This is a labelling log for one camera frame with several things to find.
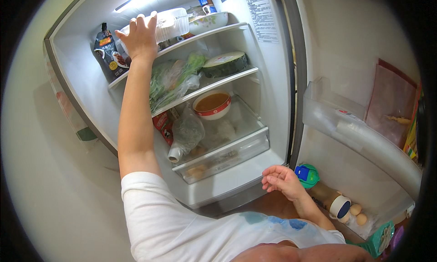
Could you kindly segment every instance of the glass jar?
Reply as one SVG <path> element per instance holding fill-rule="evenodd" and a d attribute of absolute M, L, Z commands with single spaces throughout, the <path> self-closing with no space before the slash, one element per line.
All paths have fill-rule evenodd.
<path fill-rule="evenodd" d="M 203 9 L 202 9 L 202 6 L 195 6 L 195 7 L 192 7 L 192 8 L 189 8 L 188 10 L 187 10 L 187 14 L 193 14 L 192 16 L 190 16 L 189 18 L 188 18 L 188 21 L 189 22 L 191 22 L 191 21 L 194 21 L 194 20 L 196 20 L 196 19 L 198 19 L 198 18 L 200 18 L 200 17 L 204 17 L 204 16 L 206 16 L 206 14 L 205 14 L 205 12 L 203 11 Z"/>

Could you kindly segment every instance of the white t-shirt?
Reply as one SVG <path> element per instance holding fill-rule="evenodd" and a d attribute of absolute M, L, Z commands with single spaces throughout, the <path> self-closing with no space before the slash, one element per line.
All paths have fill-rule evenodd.
<path fill-rule="evenodd" d="M 126 175 L 122 199 L 131 252 L 138 262 L 227 262 L 259 243 L 284 240 L 298 248 L 346 243 L 339 231 L 298 219 L 255 212 L 220 219 L 200 216 L 183 207 L 165 181 L 149 172 Z"/>

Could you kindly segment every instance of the red snack bag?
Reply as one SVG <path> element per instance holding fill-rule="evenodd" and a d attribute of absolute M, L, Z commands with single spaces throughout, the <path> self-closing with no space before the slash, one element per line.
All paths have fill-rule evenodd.
<path fill-rule="evenodd" d="M 171 131 L 173 122 L 168 118 L 167 112 L 156 115 L 152 118 L 152 121 L 155 128 L 161 132 L 167 144 L 171 146 L 173 143 L 173 132 Z"/>

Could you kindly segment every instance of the green plastic container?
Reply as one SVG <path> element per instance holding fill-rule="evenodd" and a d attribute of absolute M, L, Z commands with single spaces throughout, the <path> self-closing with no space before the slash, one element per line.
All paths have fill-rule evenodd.
<path fill-rule="evenodd" d="M 296 166 L 295 174 L 305 189 L 312 188 L 320 180 L 319 172 L 311 164 Z"/>
<path fill-rule="evenodd" d="M 393 234 L 395 233 L 395 225 L 393 221 L 389 221 L 379 227 L 364 243 L 352 243 L 346 239 L 347 244 L 356 245 L 366 250 L 374 259 L 382 254 L 384 249 L 389 245 Z"/>

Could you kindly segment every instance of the black sauce pouch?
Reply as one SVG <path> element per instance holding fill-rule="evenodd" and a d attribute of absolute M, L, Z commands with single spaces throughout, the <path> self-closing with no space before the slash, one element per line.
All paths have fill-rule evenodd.
<path fill-rule="evenodd" d="M 107 30 L 106 23 L 102 24 L 102 31 L 96 36 L 94 52 L 103 59 L 103 62 L 100 62 L 102 70 L 106 75 L 112 76 L 112 81 L 129 70 L 126 61 L 117 51 L 115 41 Z"/>

